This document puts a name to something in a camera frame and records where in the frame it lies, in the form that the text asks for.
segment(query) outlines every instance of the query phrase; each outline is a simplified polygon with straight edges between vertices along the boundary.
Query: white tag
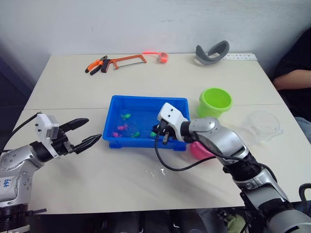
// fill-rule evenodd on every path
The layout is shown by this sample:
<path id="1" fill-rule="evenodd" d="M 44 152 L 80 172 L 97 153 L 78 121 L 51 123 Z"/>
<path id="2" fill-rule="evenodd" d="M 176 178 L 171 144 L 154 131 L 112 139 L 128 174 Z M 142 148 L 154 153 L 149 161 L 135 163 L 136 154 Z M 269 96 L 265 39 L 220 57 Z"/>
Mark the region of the white tag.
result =
<path id="1" fill-rule="evenodd" d="M 256 56 L 252 53 L 228 53 L 224 60 L 257 60 Z"/>
<path id="2" fill-rule="evenodd" d="M 10 189 L 13 188 L 13 179 L 14 176 L 0 178 L 0 195 L 3 195 L 4 193 L 8 192 Z"/>

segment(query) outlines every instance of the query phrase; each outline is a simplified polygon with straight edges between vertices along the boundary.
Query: black cable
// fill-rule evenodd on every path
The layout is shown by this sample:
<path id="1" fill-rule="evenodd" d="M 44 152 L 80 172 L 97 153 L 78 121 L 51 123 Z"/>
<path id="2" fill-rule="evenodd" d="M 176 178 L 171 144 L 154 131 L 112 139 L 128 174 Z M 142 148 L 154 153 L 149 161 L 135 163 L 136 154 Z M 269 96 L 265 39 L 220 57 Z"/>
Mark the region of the black cable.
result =
<path id="1" fill-rule="evenodd" d="M 240 233 L 243 233 L 246 230 L 246 227 L 248 226 L 248 223 L 245 221 L 245 225 L 242 228 L 242 230 L 240 231 Z"/>
<path id="2" fill-rule="evenodd" d="M 197 166 L 197 165 L 199 165 L 199 164 L 201 164 L 201 163 L 203 163 L 203 162 L 205 162 L 205 161 L 207 161 L 207 160 L 216 158 L 215 156 L 213 156 L 213 157 L 209 157 L 209 158 L 202 159 L 202 160 L 200 160 L 200 161 L 198 161 L 198 162 L 196 162 L 196 163 L 194 163 L 194 164 L 191 164 L 190 166 L 187 166 L 187 167 L 183 167 L 183 168 L 173 168 L 173 167 L 171 167 L 171 166 L 168 166 L 168 165 L 162 160 L 162 158 L 161 158 L 161 156 L 160 156 L 160 154 L 159 154 L 159 151 L 158 151 L 158 148 L 157 148 L 157 144 L 158 144 L 158 141 L 159 141 L 159 137 L 160 137 L 160 131 L 156 134 L 156 138 L 155 138 L 155 153 L 156 153 L 156 155 L 157 155 L 157 158 L 158 158 L 159 161 L 161 162 L 161 164 L 162 164 L 164 167 L 166 167 L 167 169 L 169 169 L 169 170 L 172 170 L 172 171 L 184 171 L 184 170 L 188 170 L 188 169 L 190 169 L 190 168 L 192 168 L 192 167 L 194 167 L 194 166 Z"/>
<path id="3" fill-rule="evenodd" d="M 35 115 L 33 115 L 31 118 L 29 118 L 28 120 L 24 121 L 23 123 L 21 123 L 16 129 L 14 129 L 11 134 L 8 136 L 8 138 L 4 141 L 4 143 L 2 144 L 1 148 L 0 148 L 0 155 L 3 152 L 6 152 L 6 150 L 4 150 L 5 145 L 8 143 L 8 141 L 11 139 L 11 137 L 18 131 L 20 130 L 23 126 L 25 126 L 26 124 L 28 124 L 30 121 L 32 121 L 33 119 L 35 119 L 37 117 L 36 113 Z"/>
<path id="4" fill-rule="evenodd" d="M 244 209 L 240 209 L 240 208 L 234 208 L 235 210 L 240 210 L 240 211 L 247 211 L 247 212 L 254 212 L 254 213 L 263 213 L 263 211 L 262 210 L 248 210 L 248 209 L 246 209 L 246 208 L 244 208 Z"/>
<path id="5" fill-rule="evenodd" d="M 307 212 L 307 215 L 308 215 L 309 217 L 311 217 L 311 205 L 309 206 L 309 210 L 308 210 L 308 212 Z"/>
<path id="6" fill-rule="evenodd" d="M 211 152 L 211 151 L 209 150 L 209 148 L 208 148 L 206 145 L 204 145 L 204 143 L 203 143 L 201 140 L 195 139 L 194 141 L 195 141 L 195 142 L 201 143 L 201 145 L 202 145 L 206 150 L 208 150 L 209 152 Z M 230 157 L 230 156 L 225 156 L 225 155 L 222 155 L 222 154 L 220 154 L 220 155 L 217 154 L 217 156 L 218 156 L 218 157 L 221 157 L 221 158 L 224 158 L 224 159 L 237 160 L 237 161 L 245 161 L 245 159 L 236 158 L 236 157 Z M 258 165 L 258 166 L 261 166 L 261 167 L 267 169 L 268 172 L 271 174 L 272 178 L 277 182 L 277 179 L 276 179 L 275 174 L 273 173 L 273 171 L 272 171 L 267 165 L 258 163 L 257 161 L 256 161 L 256 162 L 250 162 L 250 161 L 249 161 L 249 163 L 252 164 L 252 165 Z"/>
<path id="7" fill-rule="evenodd" d="M 304 183 L 299 187 L 299 196 L 302 202 L 303 210 L 302 212 L 308 214 L 308 202 L 306 199 L 305 191 L 307 188 L 311 188 L 311 183 Z"/>

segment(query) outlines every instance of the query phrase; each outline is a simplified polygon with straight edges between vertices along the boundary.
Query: blue plastic tray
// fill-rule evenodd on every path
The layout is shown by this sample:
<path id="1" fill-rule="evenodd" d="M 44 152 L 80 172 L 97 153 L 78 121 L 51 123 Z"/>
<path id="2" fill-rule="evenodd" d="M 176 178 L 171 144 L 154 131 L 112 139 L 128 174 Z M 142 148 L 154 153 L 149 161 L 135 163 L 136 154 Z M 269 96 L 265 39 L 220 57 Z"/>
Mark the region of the blue plastic tray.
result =
<path id="1" fill-rule="evenodd" d="M 176 107 L 185 118 L 190 119 L 188 101 L 185 98 L 158 98 L 140 96 L 113 96 L 109 106 L 109 112 L 104 128 L 103 139 L 109 141 L 110 148 L 144 147 L 153 148 L 155 138 L 150 136 L 152 127 L 159 123 L 157 115 L 164 103 L 170 103 Z M 122 115 L 131 116 L 124 120 Z M 118 126 L 128 124 L 129 129 L 119 131 Z M 121 134 L 122 137 L 113 137 L 112 133 Z M 139 132 L 139 137 L 132 136 Z M 170 139 L 167 145 L 162 144 L 160 137 L 158 147 L 186 150 L 186 143 Z"/>

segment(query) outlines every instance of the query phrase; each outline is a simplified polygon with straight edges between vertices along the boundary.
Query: pink toy fish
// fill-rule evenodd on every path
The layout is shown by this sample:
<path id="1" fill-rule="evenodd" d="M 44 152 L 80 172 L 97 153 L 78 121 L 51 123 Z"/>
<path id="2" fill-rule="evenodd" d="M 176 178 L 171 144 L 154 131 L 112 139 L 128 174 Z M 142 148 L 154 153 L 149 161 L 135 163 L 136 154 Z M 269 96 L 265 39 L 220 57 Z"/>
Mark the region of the pink toy fish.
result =
<path id="1" fill-rule="evenodd" d="M 123 131 L 123 130 L 128 130 L 128 124 L 120 125 L 118 126 L 118 130 Z"/>
<path id="2" fill-rule="evenodd" d="M 113 132 L 113 133 L 112 133 L 112 136 L 113 136 L 113 137 L 122 137 L 123 135 L 122 135 L 122 134 L 118 134 L 118 133 L 116 133 L 116 132 Z"/>

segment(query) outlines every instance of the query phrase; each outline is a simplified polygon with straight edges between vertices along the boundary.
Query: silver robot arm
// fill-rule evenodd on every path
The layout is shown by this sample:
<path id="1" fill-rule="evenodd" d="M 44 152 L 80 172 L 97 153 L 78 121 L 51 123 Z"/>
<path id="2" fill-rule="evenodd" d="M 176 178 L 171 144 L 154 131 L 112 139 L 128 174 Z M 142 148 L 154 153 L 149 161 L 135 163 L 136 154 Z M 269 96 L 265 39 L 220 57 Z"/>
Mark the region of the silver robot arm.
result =
<path id="1" fill-rule="evenodd" d="M 165 103 L 158 114 L 160 123 L 155 132 L 179 141 L 200 142 L 215 154 L 241 189 L 241 198 L 249 210 L 258 210 L 273 233 L 309 233 L 311 218 L 295 210 L 277 184 L 268 166 L 258 163 L 241 139 L 212 117 L 188 121 L 181 112 Z"/>
<path id="2" fill-rule="evenodd" d="M 77 146 L 65 134 L 87 122 L 86 118 L 78 118 L 59 126 L 53 116 L 37 114 L 35 131 L 40 142 L 0 156 L 0 233 L 29 231 L 27 216 L 40 213 L 28 211 L 34 172 L 53 158 L 72 152 L 79 154 L 95 144 L 101 134 L 86 138 Z"/>

